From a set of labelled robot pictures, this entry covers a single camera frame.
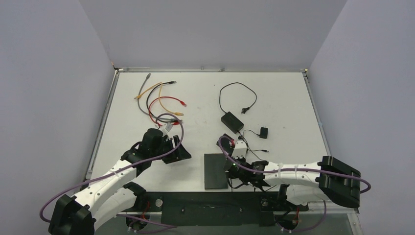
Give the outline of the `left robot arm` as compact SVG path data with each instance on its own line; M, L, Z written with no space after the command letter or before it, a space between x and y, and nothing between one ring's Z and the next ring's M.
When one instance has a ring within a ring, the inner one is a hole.
M123 153L102 177L73 196L63 193L56 201L48 232L52 235L93 235L95 230L126 209L148 206L146 190L133 180L155 160L171 164L191 158L181 137L150 128L141 141Z

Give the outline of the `black Mercury switch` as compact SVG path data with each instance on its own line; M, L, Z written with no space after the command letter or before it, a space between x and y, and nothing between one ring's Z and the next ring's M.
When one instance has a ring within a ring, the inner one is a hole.
M227 176L224 170L225 156L223 154L204 155L204 188L205 190L228 189Z

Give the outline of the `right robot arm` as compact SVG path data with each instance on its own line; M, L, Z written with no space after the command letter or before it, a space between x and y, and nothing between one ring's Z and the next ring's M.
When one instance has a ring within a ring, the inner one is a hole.
M244 185L259 189L279 186L283 191L276 195L276 202L282 209L323 200L345 208L360 207L360 171L332 156L309 164L227 158L224 170Z

